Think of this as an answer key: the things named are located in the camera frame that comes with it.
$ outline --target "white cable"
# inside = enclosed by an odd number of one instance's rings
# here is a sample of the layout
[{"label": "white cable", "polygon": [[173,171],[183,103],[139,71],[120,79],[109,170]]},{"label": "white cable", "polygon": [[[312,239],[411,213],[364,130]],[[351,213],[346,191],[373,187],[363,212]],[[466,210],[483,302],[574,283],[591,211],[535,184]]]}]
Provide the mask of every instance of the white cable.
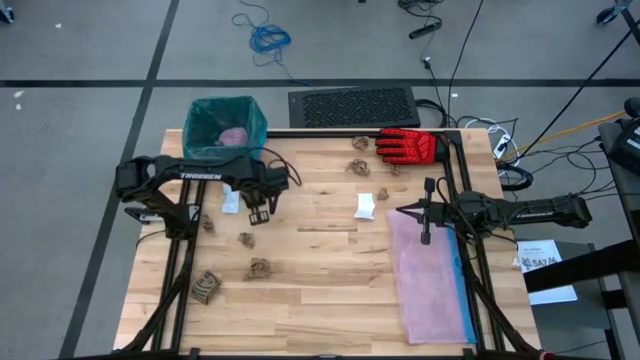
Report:
[{"label": "white cable", "polygon": [[[495,121],[493,119],[489,119],[489,118],[477,118],[477,119],[473,119],[473,120],[469,121],[464,126],[464,128],[465,129],[468,128],[469,125],[471,125],[471,124],[473,124],[475,122],[483,122],[483,121],[488,121],[490,123],[493,123],[493,125],[491,125],[491,126],[489,126],[487,128],[487,133],[495,134],[498,131],[500,131],[500,132],[502,132],[502,134],[504,134],[504,135],[509,137],[509,142],[511,143],[511,145],[513,145],[513,148],[516,149],[516,159],[518,159],[518,160],[516,160],[516,163],[513,164],[513,166],[518,166],[518,164],[520,163],[520,152],[517,150],[518,149],[518,145],[516,145],[516,142],[513,140],[513,136],[511,136],[511,134],[509,134],[509,132],[505,128],[503,128],[502,126],[498,125],[497,121]],[[503,176],[503,175],[505,175],[504,171],[502,171],[502,172],[500,172],[498,174],[498,176],[500,176],[500,177]]]}]

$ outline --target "plastic bag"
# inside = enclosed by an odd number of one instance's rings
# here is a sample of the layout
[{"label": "plastic bag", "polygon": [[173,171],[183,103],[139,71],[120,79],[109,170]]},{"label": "plastic bag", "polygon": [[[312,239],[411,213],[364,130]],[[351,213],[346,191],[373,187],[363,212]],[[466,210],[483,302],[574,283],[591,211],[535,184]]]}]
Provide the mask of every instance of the plastic bag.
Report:
[{"label": "plastic bag", "polygon": [[[242,127],[247,130],[246,146],[217,146],[223,131]],[[267,119],[251,96],[210,97],[191,103],[184,125],[182,143],[187,159],[225,160],[262,147],[267,140]],[[260,150],[251,152],[256,159]]]}]

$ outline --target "red and black glove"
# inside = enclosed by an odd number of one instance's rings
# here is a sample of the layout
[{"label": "red and black glove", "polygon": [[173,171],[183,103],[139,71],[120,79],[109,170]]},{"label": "red and black glove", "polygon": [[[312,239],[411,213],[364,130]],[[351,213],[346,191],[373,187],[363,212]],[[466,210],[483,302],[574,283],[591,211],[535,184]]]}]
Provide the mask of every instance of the red and black glove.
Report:
[{"label": "red and black glove", "polygon": [[444,144],[426,131],[382,129],[376,154],[394,165],[433,164],[444,156]]}]

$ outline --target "wooden tabletop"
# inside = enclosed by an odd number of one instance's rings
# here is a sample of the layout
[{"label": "wooden tabletop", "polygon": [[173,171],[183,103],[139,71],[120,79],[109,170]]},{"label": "wooden tabletop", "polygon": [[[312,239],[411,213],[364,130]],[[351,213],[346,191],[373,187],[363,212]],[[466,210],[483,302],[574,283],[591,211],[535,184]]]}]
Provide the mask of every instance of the wooden tabletop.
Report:
[{"label": "wooden tabletop", "polygon": [[[461,131],[473,189],[502,197],[486,131]],[[386,213],[423,197],[424,178],[443,176],[442,166],[405,166],[400,176],[393,176],[375,146],[355,150],[345,138],[269,139],[266,146],[294,165],[304,184],[291,184],[271,221],[255,227],[244,206],[238,215],[222,214],[221,184],[207,184],[203,213],[213,220],[215,233],[199,231],[192,279],[209,270],[223,284],[209,305],[189,299],[181,352],[199,347],[202,354],[459,355],[463,348],[475,348],[408,345],[398,314]],[[167,130],[162,153],[182,156],[182,130]],[[369,177],[344,171],[354,158],[368,162]],[[458,174],[453,154],[452,163]],[[177,201],[180,185],[170,182],[161,190]],[[356,193],[375,194],[382,187],[390,197],[376,202],[376,219],[354,219]],[[144,226],[142,235],[163,226]],[[237,241],[241,232],[255,234],[252,250]],[[514,245],[489,238],[485,247],[498,305],[524,338],[539,347],[524,279],[513,265]],[[158,304],[168,250],[162,234],[138,247],[114,348],[131,341]],[[271,278],[242,281],[252,257],[271,262]],[[480,308],[491,348],[488,315]],[[170,310],[167,317],[164,348],[174,313]]]}]

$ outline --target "pink object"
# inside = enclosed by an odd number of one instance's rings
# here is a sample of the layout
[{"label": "pink object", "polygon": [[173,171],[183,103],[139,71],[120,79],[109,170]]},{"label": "pink object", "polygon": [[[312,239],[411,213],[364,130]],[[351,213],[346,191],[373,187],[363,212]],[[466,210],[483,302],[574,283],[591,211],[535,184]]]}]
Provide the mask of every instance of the pink object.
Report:
[{"label": "pink object", "polygon": [[390,211],[387,218],[400,314],[409,344],[474,343],[450,230],[432,224],[431,244],[422,245],[422,225],[414,218],[397,211]]},{"label": "pink object", "polygon": [[227,129],[220,134],[216,145],[220,146],[244,146],[249,142],[249,136],[247,130],[244,128],[231,128]]}]

